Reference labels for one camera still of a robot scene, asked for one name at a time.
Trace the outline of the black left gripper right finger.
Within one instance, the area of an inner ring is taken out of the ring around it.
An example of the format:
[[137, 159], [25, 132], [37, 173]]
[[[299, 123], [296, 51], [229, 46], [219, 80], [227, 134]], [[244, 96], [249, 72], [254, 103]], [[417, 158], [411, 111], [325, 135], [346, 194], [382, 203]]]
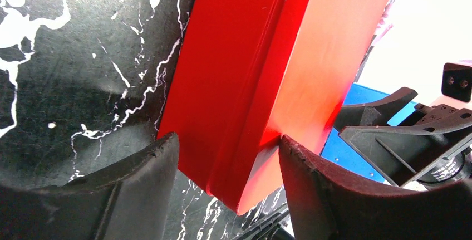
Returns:
[[417, 192], [357, 175], [283, 136], [279, 161], [296, 239], [470, 239], [471, 181]]

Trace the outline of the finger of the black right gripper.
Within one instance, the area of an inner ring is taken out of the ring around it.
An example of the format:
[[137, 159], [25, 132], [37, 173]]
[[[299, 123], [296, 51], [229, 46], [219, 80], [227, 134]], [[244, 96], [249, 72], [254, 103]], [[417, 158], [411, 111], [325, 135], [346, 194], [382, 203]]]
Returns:
[[383, 99], [364, 104], [345, 105], [341, 107], [334, 122], [334, 128], [341, 131], [347, 126], [385, 126], [387, 122], [410, 103], [417, 92], [402, 87]]
[[426, 132], [420, 126], [347, 126], [339, 137], [364, 158], [389, 183], [404, 187], [414, 181], [415, 171], [407, 159], [413, 141]]

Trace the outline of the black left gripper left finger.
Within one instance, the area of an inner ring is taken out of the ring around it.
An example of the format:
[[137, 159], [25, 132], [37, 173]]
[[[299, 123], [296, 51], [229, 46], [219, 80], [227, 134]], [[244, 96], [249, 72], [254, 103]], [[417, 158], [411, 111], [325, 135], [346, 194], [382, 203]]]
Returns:
[[162, 239], [179, 160], [168, 133], [68, 184], [1, 186], [2, 239]]

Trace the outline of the red tin lid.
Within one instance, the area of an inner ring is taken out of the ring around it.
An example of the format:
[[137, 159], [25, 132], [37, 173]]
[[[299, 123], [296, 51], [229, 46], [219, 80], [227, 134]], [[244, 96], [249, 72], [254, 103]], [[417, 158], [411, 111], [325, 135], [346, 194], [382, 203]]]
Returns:
[[288, 135], [318, 154], [389, 0], [285, 0], [254, 93], [208, 192], [243, 215], [282, 184]]

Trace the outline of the red chocolate box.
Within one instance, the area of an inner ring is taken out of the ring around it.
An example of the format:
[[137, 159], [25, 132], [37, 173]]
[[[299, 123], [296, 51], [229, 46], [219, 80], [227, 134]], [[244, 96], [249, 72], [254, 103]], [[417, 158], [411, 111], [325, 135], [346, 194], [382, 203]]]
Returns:
[[159, 135], [178, 134], [179, 169], [206, 192], [228, 126], [253, 87], [281, 1], [194, 1]]

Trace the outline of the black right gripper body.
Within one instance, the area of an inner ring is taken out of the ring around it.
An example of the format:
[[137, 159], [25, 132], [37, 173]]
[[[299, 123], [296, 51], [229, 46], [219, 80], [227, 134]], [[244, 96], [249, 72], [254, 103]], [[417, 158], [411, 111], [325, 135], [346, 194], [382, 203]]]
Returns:
[[418, 104], [400, 126], [426, 132], [413, 141], [407, 159], [422, 185], [444, 185], [471, 178], [471, 110]]

